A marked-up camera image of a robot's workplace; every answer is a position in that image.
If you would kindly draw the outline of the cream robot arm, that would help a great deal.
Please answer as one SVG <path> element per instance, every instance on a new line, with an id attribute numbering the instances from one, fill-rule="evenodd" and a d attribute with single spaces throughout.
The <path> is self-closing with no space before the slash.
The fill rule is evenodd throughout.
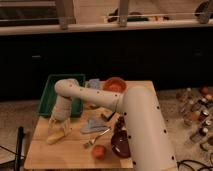
<path id="1" fill-rule="evenodd" d="M 134 171 L 178 171 L 156 94 L 145 86 L 132 86 L 123 93 L 81 87 L 76 79 L 61 79 L 49 125 L 57 122 L 65 134 L 70 127 L 71 101 L 79 98 L 124 116 Z"/>

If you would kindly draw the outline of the cream wrapped gripper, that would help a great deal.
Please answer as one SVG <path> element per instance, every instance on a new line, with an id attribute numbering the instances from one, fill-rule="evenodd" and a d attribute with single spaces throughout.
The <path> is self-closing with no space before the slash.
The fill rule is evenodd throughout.
<path id="1" fill-rule="evenodd" d="M 57 121 L 63 122 L 62 129 L 65 135 L 71 132 L 71 121 L 68 119 L 71 113 L 72 100 L 58 96 L 49 119 L 48 133 L 53 133 Z"/>

